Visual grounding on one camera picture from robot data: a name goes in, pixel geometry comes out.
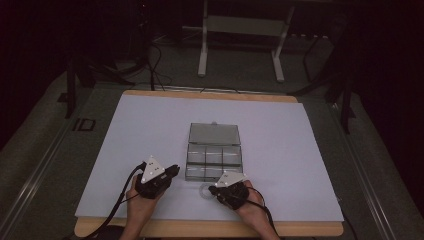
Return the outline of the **white metal stand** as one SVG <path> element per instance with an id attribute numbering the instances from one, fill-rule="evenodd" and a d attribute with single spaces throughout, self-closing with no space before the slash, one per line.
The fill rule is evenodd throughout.
<path id="1" fill-rule="evenodd" d="M 205 77 L 208 60 L 208 33 L 233 33 L 278 37 L 279 43 L 271 51 L 271 59 L 278 82 L 284 82 L 285 77 L 281 65 L 280 55 L 288 35 L 288 30 L 294 15 L 295 7 L 290 6 L 284 20 L 254 19 L 243 17 L 230 17 L 210 15 L 208 13 L 209 0 L 203 0 L 202 14 L 202 42 L 197 75 Z"/>

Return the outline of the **person's right hand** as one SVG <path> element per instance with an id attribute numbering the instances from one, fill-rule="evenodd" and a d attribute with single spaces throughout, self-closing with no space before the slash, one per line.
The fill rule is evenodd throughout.
<path id="1" fill-rule="evenodd" d="M 268 220 L 265 211 L 262 209 L 263 200 L 261 195 L 254 189 L 249 180 L 243 182 L 249 191 L 248 202 L 236 210 L 236 213 L 246 224 L 256 224 Z"/>

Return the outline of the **black tripod stand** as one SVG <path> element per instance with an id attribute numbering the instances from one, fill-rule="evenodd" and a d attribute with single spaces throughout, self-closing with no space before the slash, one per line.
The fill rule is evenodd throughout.
<path id="1" fill-rule="evenodd" d="M 350 58 L 350 37 L 345 30 L 334 44 L 334 48 L 322 69 L 313 78 L 312 82 L 299 90 L 288 92 L 288 96 L 303 96 L 321 86 L 329 85 L 324 99 L 327 103 L 335 104 L 342 99 L 340 124 L 346 134 L 349 130 L 350 101 L 352 97 L 353 77 L 347 61 Z"/>
<path id="2" fill-rule="evenodd" d="M 95 70 L 105 74 L 107 77 L 119 84 L 132 85 L 132 82 L 124 80 L 117 73 L 108 69 L 105 65 L 102 65 L 87 56 L 75 55 L 71 57 L 67 62 L 66 68 L 66 92 L 62 93 L 58 99 L 59 102 L 65 102 L 67 104 L 67 112 L 65 115 L 66 119 L 69 119 L 76 109 L 76 76 L 81 72 L 83 66 L 93 67 Z"/>

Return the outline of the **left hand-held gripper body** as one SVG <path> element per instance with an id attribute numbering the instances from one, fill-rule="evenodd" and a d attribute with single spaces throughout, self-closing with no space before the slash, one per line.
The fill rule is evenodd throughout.
<path id="1" fill-rule="evenodd" d="M 151 156 L 142 164 L 142 173 L 137 175 L 136 191 L 141 197 L 154 199 L 162 194 L 172 182 L 172 174 Z"/>

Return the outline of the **metal floor rail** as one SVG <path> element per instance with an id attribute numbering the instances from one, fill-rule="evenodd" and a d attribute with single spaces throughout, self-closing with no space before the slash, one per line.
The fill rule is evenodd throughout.
<path id="1" fill-rule="evenodd" d="M 48 148 L 44 151 L 43 156 L 33 172 L 28 176 L 18 196 L 14 200 L 13 205 L 10 207 L 7 215 L 0 223 L 0 240 L 10 239 L 10 236 L 14 232 L 18 222 L 37 193 L 39 186 L 45 177 L 46 171 L 50 167 L 64 137 L 77 118 L 77 111 L 74 111 L 70 115 L 66 115 L 64 118 L 60 129 L 54 136 Z"/>
<path id="2" fill-rule="evenodd" d="M 371 184 L 370 178 L 366 173 L 362 160 L 360 158 L 357 146 L 354 144 L 352 137 L 347 134 L 341 126 L 341 108 L 336 104 L 327 105 L 330 115 L 335 122 L 339 133 L 341 134 L 342 142 L 345 146 L 348 156 L 350 157 L 354 173 L 357 177 L 358 183 L 362 189 L 365 201 L 378 228 L 382 240 L 397 240 L 391 224 L 388 221 L 385 211 L 380 203 L 374 187 Z"/>

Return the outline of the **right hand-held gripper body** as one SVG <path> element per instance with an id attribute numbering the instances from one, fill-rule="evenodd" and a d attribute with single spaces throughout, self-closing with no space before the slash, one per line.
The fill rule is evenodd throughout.
<path id="1" fill-rule="evenodd" d="M 246 176 L 243 173 L 224 172 L 218 182 L 214 185 L 221 188 L 219 192 L 223 199 L 217 199 L 221 204 L 237 210 L 246 202 L 249 191 L 243 184 Z"/>

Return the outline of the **person's left hand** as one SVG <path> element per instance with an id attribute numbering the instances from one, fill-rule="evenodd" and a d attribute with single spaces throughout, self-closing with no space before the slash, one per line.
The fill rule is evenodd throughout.
<path id="1" fill-rule="evenodd" d="M 154 199 L 141 197 L 135 189 L 136 183 L 137 178 L 134 177 L 130 189 L 126 192 L 127 219 L 149 220 L 163 194 L 160 194 Z"/>

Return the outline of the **white table mat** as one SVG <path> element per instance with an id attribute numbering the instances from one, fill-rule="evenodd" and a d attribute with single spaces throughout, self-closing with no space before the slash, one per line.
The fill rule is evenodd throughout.
<path id="1" fill-rule="evenodd" d="M 76 214 L 111 212 L 130 172 L 149 157 L 183 166 L 193 123 L 239 129 L 243 171 L 276 221 L 340 222 L 336 195 L 300 103 L 123 95 Z"/>

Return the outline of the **clear plastic compartment box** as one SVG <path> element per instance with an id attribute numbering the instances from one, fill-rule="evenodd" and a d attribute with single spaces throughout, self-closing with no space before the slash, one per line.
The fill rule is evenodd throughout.
<path id="1" fill-rule="evenodd" d="M 192 123 L 186 154 L 185 180 L 216 182 L 224 172 L 243 172 L 237 125 Z"/>

